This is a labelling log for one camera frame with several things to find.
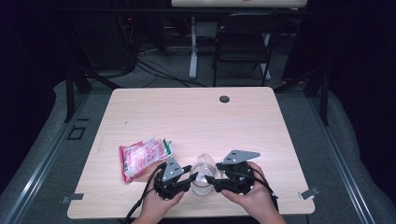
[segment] pink and white package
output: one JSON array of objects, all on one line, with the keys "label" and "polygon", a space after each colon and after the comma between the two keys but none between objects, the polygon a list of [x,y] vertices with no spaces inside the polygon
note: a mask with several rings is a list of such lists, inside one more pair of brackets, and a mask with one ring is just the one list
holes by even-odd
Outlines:
[{"label": "pink and white package", "polygon": [[125,183],[131,183],[143,173],[146,167],[155,161],[165,160],[173,154],[171,142],[165,139],[152,138],[129,147],[120,146],[121,175]]}]

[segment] person's left hand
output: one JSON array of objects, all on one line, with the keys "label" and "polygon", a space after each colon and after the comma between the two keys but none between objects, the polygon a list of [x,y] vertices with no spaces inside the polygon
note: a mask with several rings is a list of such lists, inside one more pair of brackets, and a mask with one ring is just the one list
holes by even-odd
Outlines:
[{"label": "person's left hand", "polygon": [[[153,188],[154,178],[151,180],[151,183],[148,186],[148,190],[151,190]],[[163,219],[163,217],[169,211],[169,209],[171,209],[173,206],[180,202],[183,195],[184,191],[181,191],[173,199],[165,200],[157,194],[155,189],[150,191],[143,200],[143,206],[140,215],[134,220],[133,223],[156,224],[160,222],[161,219]]]}]

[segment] person's arm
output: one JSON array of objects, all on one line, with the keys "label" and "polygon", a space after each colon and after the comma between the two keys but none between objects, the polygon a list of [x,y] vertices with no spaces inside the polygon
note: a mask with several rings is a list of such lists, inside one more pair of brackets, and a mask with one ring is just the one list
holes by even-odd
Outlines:
[{"label": "person's arm", "polygon": [[[262,175],[262,168],[256,163],[249,161],[248,165],[259,171]],[[253,172],[256,178],[263,180],[262,177]],[[241,205],[252,217],[258,220],[261,224],[284,224],[286,221],[276,211],[276,208],[271,200],[267,188],[255,181],[253,189],[246,195],[235,194],[229,190],[222,190],[221,194],[224,195],[233,203]]]},{"label": "person's arm", "polygon": [[[154,180],[151,181],[148,190],[153,188]],[[169,209],[180,202],[183,195],[184,192],[181,191],[172,200],[165,200],[155,192],[155,189],[152,190],[143,200],[143,206],[140,215],[132,223],[157,224],[161,221],[161,219],[163,219]]]}]

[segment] wooden tabletop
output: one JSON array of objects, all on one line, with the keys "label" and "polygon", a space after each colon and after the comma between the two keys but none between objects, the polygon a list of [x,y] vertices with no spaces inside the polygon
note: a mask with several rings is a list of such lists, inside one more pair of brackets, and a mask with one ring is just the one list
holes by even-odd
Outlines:
[{"label": "wooden tabletop", "polygon": [[[229,103],[219,98],[226,95]],[[166,138],[181,166],[209,154],[221,161],[232,149],[260,152],[252,159],[263,169],[279,197],[281,214],[311,214],[312,199],[289,132],[270,88],[163,88],[113,91],[72,201],[71,218],[123,218],[140,198],[149,173],[123,183],[119,146]],[[133,217],[140,213],[138,208]],[[191,189],[167,217],[247,216],[246,211],[214,190],[198,196]]]},{"label": "wooden tabletop", "polygon": [[172,0],[172,7],[305,7],[307,0]]}]

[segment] clear plastic cup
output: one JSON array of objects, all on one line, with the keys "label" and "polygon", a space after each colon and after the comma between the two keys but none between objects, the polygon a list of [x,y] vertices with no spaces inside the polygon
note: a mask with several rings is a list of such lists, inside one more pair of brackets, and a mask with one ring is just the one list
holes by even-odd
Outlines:
[{"label": "clear plastic cup", "polygon": [[206,195],[213,190],[213,185],[208,184],[205,175],[216,177],[219,170],[216,167],[215,161],[205,154],[198,157],[197,163],[195,163],[190,170],[190,175],[198,172],[198,176],[195,181],[192,182],[191,188],[198,195]]}]

